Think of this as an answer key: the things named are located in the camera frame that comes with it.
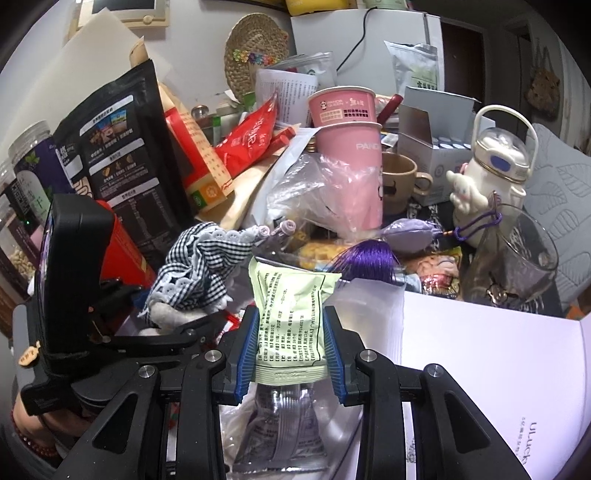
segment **human hand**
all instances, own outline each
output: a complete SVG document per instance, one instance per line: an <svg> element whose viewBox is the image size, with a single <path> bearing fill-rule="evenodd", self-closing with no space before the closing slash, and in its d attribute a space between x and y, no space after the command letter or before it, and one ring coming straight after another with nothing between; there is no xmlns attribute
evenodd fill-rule
<svg viewBox="0 0 591 480"><path fill-rule="evenodd" d="M48 428L43 425L39 417L29 416L22 403L21 394L17 395L14 404L14 423L18 430L27 438L41 447L55 446L55 440ZM90 421L79 417L65 408L43 414L43 420L54 432L65 433L72 437L81 437L90 427Z"/></svg>

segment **white cardboard box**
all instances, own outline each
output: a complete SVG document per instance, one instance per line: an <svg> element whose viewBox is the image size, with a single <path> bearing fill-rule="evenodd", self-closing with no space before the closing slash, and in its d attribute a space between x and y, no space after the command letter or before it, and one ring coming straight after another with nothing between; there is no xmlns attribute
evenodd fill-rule
<svg viewBox="0 0 591 480"><path fill-rule="evenodd" d="M472 158L468 149L434 149L431 138L454 137L470 143L474 102L474 98L455 93L406 88L399 109L398 153L414 160L419 171L433 177L430 194L414 197L421 205L448 201L452 187L446 180L446 171L458 172ZM483 118L480 131L494 126L494 121Z"/></svg>
<svg viewBox="0 0 591 480"><path fill-rule="evenodd" d="M532 480L554 479L589 425L591 315L578 322L405 292L402 364L429 363L447 369ZM355 478L358 454L359 432L336 480Z"/></svg>

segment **red snack bag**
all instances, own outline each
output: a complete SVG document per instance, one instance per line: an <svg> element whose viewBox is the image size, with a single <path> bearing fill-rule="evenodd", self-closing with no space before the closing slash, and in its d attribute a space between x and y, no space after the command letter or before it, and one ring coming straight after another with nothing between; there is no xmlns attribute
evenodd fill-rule
<svg viewBox="0 0 591 480"><path fill-rule="evenodd" d="M216 153L234 179L262 158L273 137L277 118L277 94L267 100L262 107L246 117L216 147Z"/></svg>

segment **glass cup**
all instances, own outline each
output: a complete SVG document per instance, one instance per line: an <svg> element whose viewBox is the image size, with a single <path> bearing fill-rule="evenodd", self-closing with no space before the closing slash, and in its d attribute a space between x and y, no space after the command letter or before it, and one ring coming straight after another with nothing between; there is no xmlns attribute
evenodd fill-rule
<svg viewBox="0 0 591 480"><path fill-rule="evenodd" d="M530 215L501 204L501 222L485 229L476 255L460 280L464 301L518 309L552 285L558 252L548 232Z"/></svg>

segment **pillow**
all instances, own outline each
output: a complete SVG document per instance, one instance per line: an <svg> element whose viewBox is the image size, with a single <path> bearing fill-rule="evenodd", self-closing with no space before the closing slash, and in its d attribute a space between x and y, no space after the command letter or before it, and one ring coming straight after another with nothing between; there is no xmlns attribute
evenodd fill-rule
<svg viewBox="0 0 591 480"><path fill-rule="evenodd" d="M524 207L556 244L556 286L566 310L591 283L591 158L543 125L533 127L540 148L533 175L525 184ZM530 134L525 144L532 154Z"/></svg>

